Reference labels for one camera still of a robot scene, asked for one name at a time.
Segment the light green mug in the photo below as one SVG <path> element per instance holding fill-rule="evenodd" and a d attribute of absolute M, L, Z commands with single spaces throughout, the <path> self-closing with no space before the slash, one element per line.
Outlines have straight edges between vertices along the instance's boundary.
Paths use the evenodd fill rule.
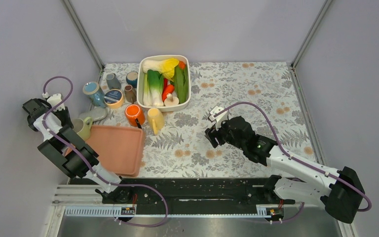
<path fill-rule="evenodd" d="M 75 118 L 72 120 L 73 131 L 84 141 L 88 140 L 91 136 L 91 127 L 93 124 L 93 119 L 91 117 L 86 117 L 84 119 Z"/>

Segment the yellow mug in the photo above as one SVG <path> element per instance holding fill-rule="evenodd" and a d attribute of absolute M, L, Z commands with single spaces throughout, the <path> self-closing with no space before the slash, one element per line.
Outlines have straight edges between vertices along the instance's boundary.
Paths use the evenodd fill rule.
<path fill-rule="evenodd" d="M 157 108 L 151 108 L 148 110 L 148 123 L 152 128 L 154 135 L 157 135 L 159 131 L 165 126 L 165 120 L 162 112 Z"/>

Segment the light blue glazed mug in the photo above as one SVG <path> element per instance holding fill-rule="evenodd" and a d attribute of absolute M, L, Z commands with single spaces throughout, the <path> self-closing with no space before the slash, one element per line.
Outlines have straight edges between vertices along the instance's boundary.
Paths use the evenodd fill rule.
<path fill-rule="evenodd" d="M 97 82 L 91 81 L 86 83 L 82 88 L 82 92 L 90 99 L 93 106 L 101 108 L 107 107 L 104 101 L 105 94 Z"/>

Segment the orange mug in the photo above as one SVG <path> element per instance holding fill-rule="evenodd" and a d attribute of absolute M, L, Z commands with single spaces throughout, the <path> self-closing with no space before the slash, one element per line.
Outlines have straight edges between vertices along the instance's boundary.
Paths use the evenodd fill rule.
<path fill-rule="evenodd" d="M 133 127 L 142 128 L 142 125 L 146 121 L 146 117 L 143 109 L 136 104 L 128 105 L 124 111 L 125 117 L 129 124 Z"/>

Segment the brown mug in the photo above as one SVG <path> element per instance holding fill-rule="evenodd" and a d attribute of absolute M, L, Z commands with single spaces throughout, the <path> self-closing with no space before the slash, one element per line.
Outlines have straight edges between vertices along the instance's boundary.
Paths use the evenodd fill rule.
<path fill-rule="evenodd" d="M 129 102 L 131 104 L 134 104 L 137 101 L 136 90 L 131 85 L 127 85 L 124 88 L 124 95 L 125 95 L 125 99 L 127 100 L 127 102 Z"/>

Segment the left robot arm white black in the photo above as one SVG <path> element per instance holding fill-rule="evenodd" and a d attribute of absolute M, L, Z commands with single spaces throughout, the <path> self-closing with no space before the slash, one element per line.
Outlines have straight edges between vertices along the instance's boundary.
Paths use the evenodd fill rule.
<path fill-rule="evenodd" d="M 97 152 L 74 132 L 68 108 L 53 110 L 43 99 L 35 98 L 22 106 L 29 127 L 43 135 L 38 150 L 69 178 L 90 179 L 101 187 L 98 193 L 114 196 L 122 203 L 133 198 L 133 190 L 118 184 L 121 178 L 107 171 L 98 161 Z"/>

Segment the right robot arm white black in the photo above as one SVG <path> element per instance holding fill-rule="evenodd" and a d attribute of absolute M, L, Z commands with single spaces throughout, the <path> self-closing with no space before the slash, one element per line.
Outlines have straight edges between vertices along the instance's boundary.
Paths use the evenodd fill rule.
<path fill-rule="evenodd" d="M 253 163 L 280 169 L 298 178 L 291 181 L 271 175 L 264 185 L 263 196 L 269 203 L 280 199 L 306 202 L 324 208 L 338 221 L 351 224 L 363 200 L 363 186 L 355 170 L 342 170 L 296 158 L 281 151 L 277 142 L 256 134 L 250 123 L 238 116 L 210 115 L 213 126 L 205 131 L 211 145 L 229 144 L 243 152 Z"/>

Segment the dark blue mug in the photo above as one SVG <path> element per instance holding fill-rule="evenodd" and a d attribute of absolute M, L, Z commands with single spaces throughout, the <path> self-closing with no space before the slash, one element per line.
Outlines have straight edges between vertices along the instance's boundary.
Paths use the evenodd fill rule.
<path fill-rule="evenodd" d="M 138 73 L 135 71 L 129 72 L 126 75 L 126 82 L 131 85 L 133 88 L 137 88 L 137 82 L 138 82 Z"/>

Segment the green leafy vegetable toy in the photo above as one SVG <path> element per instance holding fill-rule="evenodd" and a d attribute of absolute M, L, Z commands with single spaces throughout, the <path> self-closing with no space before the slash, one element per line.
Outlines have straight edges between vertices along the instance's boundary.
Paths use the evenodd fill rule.
<path fill-rule="evenodd" d="M 189 83 L 189 74 L 187 65 L 182 69 L 179 66 L 175 67 L 174 74 L 174 87 L 177 97 L 179 99 L 179 103 L 182 104 L 187 101 L 188 96 L 188 83 Z"/>

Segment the floral table mat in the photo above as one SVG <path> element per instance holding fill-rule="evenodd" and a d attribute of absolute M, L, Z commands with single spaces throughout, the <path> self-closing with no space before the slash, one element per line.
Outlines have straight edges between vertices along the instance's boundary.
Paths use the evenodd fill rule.
<path fill-rule="evenodd" d="M 145 124 L 140 178 L 249 178 L 284 172 L 249 161 L 230 145 L 213 148 L 204 135 L 214 106 L 232 106 L 253 130 L 277 134 L 287 151 L 316 161 L 289 68 L 285 62 L 191 63 L 191 99 L 178 111 L 164 112 L 158 135 Z"/>

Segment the red chili toy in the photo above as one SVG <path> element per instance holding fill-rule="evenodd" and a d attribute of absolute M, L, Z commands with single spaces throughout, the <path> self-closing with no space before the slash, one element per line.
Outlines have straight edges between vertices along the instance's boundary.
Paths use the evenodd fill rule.
<path fill-rule="evenodd" d="M 165 88 L 167 87 L 167 85 L 168 85 L 168 79 L 164 78 L 163 79 L 163 90 L 165 90 Z"/>

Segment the white vegetable tray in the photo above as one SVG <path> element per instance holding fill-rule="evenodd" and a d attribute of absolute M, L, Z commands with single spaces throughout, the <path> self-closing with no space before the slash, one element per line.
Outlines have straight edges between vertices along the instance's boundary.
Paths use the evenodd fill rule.
<path fill-rule="evenodd" d="M 191 98 L 188 59 L 182 55 L 146 57 L 140 62 L 137 83 L 140 107 L 162 112 L 181 110 Z"/>

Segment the napa cabbage toy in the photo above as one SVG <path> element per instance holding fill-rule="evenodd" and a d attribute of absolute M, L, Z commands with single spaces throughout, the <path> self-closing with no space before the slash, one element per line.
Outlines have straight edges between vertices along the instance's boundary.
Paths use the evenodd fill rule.
<path fill-rule="evenodd" d="M 144 60 L 142 63 L 142 69 L 144 73 L 148 73 L 149 70 L 157 71 L 161 73 L 165 78 L 172 79 L 175 74 L 175 68 L 179 65 L 179 60 L 176 58 L 168 58 L 165 60 Z"/>

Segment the pink plastic tray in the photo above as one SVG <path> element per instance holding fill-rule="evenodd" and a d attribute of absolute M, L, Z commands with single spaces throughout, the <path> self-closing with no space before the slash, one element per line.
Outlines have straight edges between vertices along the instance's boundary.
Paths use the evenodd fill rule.
<path fill-rule="evenodd" d="M 85 142 L 99 155 L 102 166 L 120 176 L 136 177 L 146 134 L 136 127 L 93 125 Z"/>

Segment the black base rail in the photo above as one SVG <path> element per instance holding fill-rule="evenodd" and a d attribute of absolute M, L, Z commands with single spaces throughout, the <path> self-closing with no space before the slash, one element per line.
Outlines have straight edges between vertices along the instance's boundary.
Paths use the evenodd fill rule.
<path fill-rule="evenodd" d="M 266 178 L 126 178 L 103 204 L 131 204 L 140 215 L 255 214 L 257 205 L 294 204 L 265 188 Z"/>

